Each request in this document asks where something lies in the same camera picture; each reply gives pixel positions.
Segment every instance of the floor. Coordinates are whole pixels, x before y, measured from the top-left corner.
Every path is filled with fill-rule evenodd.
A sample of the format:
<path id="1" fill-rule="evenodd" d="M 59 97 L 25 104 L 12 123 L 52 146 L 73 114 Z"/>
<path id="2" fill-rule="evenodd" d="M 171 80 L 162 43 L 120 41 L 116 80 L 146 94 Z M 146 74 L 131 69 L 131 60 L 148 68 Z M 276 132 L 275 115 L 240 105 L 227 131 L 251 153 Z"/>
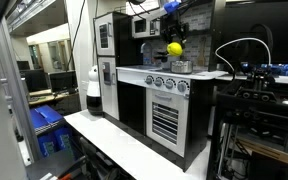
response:
<path id="1" fill-rule="evenodd" d="M 20 148 L 25 166 L 30 165 L 31 164 L 31 161 L 29 161 L 30 156 L 28 154 L 28 150 L 27 150 L 27 146 L 26 146 L 25 141 L 23 140 L 22 142 L 18 142 L 18 146 Z"/>

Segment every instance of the play kitchen stove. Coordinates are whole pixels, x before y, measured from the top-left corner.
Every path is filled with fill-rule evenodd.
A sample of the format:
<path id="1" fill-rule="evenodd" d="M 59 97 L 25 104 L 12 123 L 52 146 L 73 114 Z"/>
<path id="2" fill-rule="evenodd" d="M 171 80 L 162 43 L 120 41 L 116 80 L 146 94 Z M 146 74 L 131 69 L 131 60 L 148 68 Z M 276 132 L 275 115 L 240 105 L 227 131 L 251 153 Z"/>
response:
<path id="1" fill-rule="evenodd" d="M 129 104 L 137 101 L 144 108 L 146 117 L 139 122 L 144 126 L 139 132 L 146 137 L 142 142 L 186 171 L 206 146 L 212 97 L 210 81 L 161 73 L 145 66 L 117 68 L 117 77 L 121 87 L 120 107 L 132 108 L 133 114 L 141 113 L 143 109 Z M 132 91 L 136 90 L 136 96 L 132 97 Z"/>

